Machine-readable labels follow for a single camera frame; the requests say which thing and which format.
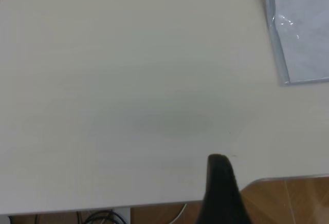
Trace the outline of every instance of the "white cable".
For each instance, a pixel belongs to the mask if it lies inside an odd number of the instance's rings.
[[[110,213],[108,213],[108,214],[107,214],[107,217],[110,217],[110,216],[111,216],[111,214],[110,214]],[[102,222],[101,222],[101,224],[103,224],[103,223],[104,223],[104,221],[106,221],[106,219],[103,219],[103,220],[102,220]]]
[[[173,219],[169,224],[173,224],[175,221],[178,220],[178,218],[182,215],[182,213],[184,212],[184,209],[186,208],[186,203],[184,204],[184,207],[181,209],[180,213],[176,216],[175,219]]]

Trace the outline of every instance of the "white tabletop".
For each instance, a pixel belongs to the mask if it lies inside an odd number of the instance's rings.
[[[0,214],[329,173],[329,83],[279,85],[262,0],[1,0]]]

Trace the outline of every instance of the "brown floor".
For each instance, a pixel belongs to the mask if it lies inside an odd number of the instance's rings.
[[[329,178],[259,182],[242,191],[254,224],[329,223]],[[132,208],[132,224],[167,224],[182,204]],[[199,203],[190,203],[175,224],[193,224]],[[33,224],[34,216],[14,216],[13,224]],[[76,224],[76,213],[41,215],[39,224]]]

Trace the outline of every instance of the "cable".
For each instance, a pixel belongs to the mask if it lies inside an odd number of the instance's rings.
[[[120,219],[120,221],[122,221],[122,224],[127,224],[127,222],[125,222],[125,220],[119,214],[115,213],[112,210],[101,210],[101,211],[95,212],[95,213],[89,215],[87,217],[87,219],[85,219],[83,224],[93,222],[97,215],[106,214],[106,213],[107,213],[107,216],[98,216],[97,218],[103,218],[103,220],[108,220],[108,218],[110,218],[112,215],[115,215],[116,217],[118,217]]]
[[[184,212],[185,208],[186,208],[186,203],[184,204],[183,208],[181,209],[180,213],[176,216],[175,219],[173,219],[169,224],[173,224],[175,221],[178,220],[178,218],[182,215],[182,213]]]
[[[87,224],[87,223],[89,223],[89,222],[93,222],[93,221],[95,221],[95,220],[103,220],[103,219],[105,219],[105,220],[109,220],[109,221],[113,222],[114,224],[120,224],[120,223],[117,222],[116,220],[114,220],[114,219],[112,219],[112,218],[110,218],[110,217],[107,217],[107,216],[96,216],[96,217],[94,217],[94,218],[88,218],[88,220],[86,220],[83,224]]]
[[[105,214],[105,213],[110,214],[110,216],[112,215],[112,211],[111,210],[101,210],[101,211],[97,211],[97,212],[94,212],[91,215],[89,215],[87,217],[87,219],[85,219],[84,222],[88,223],[89,222],[89,219],[93,218],[94,216],[99,215],[99,214]]]
[[[78,211],[77,211],[77,223],[80,224],[80,215]]]
[[[39,222],[38,215],[35,215],[35,218],[34,218],[34,224],[38,224],[38,222]]]

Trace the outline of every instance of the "plastic bag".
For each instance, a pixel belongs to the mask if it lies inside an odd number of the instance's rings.
[[[284,84],[329,80],[329,0],[266,0]]]

